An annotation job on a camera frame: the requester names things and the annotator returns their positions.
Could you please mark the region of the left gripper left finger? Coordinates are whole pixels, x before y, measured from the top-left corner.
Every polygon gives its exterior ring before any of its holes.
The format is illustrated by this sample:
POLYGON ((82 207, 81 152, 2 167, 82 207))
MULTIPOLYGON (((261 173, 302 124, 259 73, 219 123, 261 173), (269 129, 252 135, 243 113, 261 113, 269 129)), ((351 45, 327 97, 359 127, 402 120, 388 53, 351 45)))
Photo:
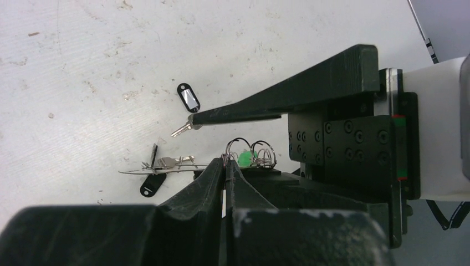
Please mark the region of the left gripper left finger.
POLYGON ((2 265, 217 265, 224 163, 154 205, 36 206, 1 233, 2 265))

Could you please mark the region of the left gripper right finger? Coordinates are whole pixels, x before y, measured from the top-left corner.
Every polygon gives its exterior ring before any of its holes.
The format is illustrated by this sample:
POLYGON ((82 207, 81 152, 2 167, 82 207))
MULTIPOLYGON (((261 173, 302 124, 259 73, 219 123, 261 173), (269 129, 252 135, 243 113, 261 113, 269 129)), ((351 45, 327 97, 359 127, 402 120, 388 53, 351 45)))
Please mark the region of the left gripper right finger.
POLYGON ((226 163, 228 265, 394 265, 379 224, 364 212, 279 209, 226 163))

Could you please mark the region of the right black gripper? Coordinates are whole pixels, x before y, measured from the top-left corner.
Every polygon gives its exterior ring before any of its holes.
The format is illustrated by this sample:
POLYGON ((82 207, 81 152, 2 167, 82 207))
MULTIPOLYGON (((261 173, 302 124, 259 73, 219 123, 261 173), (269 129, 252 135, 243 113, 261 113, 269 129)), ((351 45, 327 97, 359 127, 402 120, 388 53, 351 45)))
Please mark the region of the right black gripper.
POLYGON ((379 72, 376 46, 353 45, 191 122, 272 120, 316 104, 288 115, 289 155, 300 168, 258 177, 257 190, 278 208, 366 212, 398 248, 413 214, 408 201, 419 197, 417 96, 404 92, 402 70, 379 72))

